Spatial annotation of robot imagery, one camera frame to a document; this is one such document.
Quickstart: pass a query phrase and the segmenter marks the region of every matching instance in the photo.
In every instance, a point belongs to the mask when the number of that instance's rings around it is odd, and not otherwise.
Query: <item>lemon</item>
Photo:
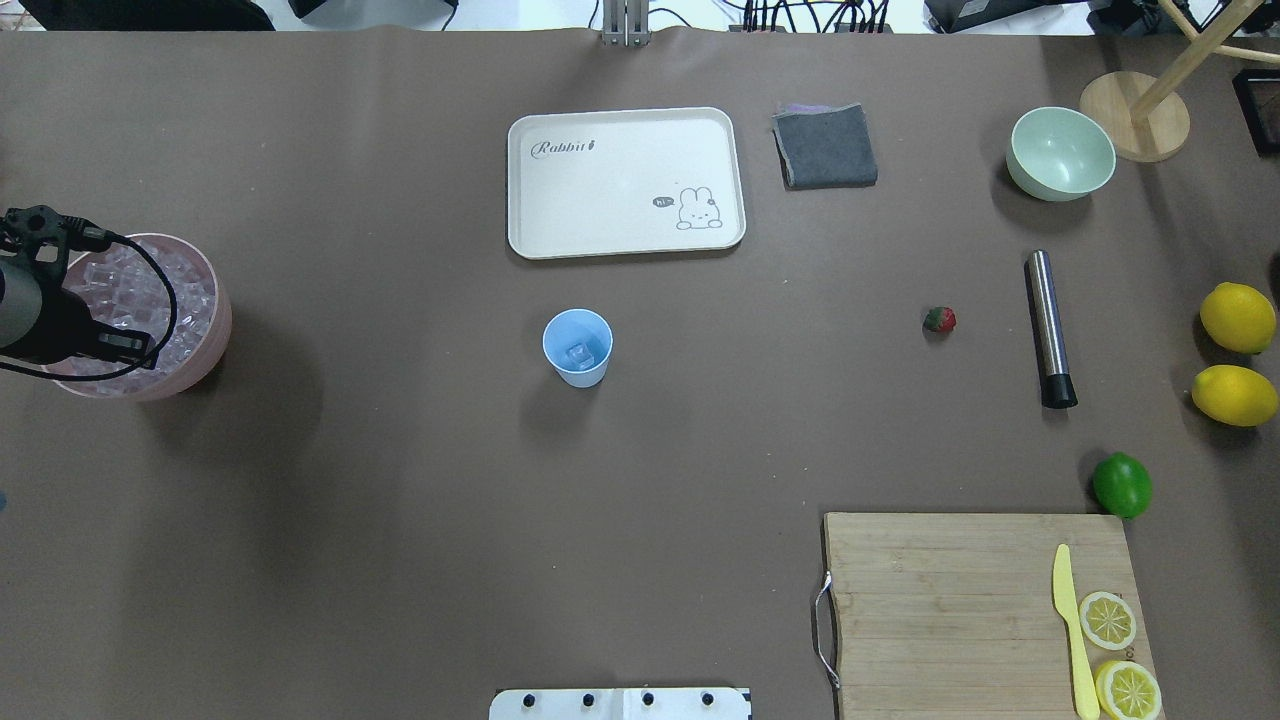
[[[1276,311],[1247,284],[1222,283],[1201,302],[1201,322],[1213,342],[1235,352],[1262,352],[1276,334]]]
[[[1276,414],[1280,397],[1271,380],[1248,368],[1213,365],[1192,380],[1192,402],[1219,423],[1252,428]]]
[[[1137,662],[1103,662],[1093,687],[1098,691],[1098,705],[1115,720],[1155,720],[1160,715],[1156,676]]]
[[[1123,597],[1093,592],[1080,601],[1080,628],[1084,637],[1103,650],[1124,650],[1138,637],[1138,620]]]

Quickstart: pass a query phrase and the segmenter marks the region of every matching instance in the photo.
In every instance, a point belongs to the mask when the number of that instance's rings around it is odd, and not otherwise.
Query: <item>lime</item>
[[[1142,462],[1116,452],[1093,469],[1093,495],[1107,512],[1137,518],[1151,505],[1151,475]]]

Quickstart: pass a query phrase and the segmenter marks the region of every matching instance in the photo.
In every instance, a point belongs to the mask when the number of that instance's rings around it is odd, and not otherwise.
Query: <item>light green bowl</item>
[[[1116,149],[1088,115],[1066,108],[1036,108],[1018,119],[1009,174],[1033,197],[1075,200],[1102,187],[1116,169]]]

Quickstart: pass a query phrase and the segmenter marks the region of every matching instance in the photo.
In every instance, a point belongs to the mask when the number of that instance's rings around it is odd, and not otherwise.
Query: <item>wooden cutting board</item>
[[[1117,518],[828,512],[824,530],[842,720],[1076,717],[1053,611],[1059,543],[1078,598],[1108,591],[1133,606],[1130,659],[1156,673]],[[1085,644],[1093,670],[1126,657]]]

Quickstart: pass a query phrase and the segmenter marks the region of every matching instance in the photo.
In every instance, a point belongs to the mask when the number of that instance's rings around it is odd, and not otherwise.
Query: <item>rabbit cartoon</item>
[[[719,222],[719,208],[716,206],[716,199],[712,197],[710,190],[705,187],[699,187],[698,190],[686,187],[680,191],[680,222],[676,223],[676,229],[718,228],[722,224]]]

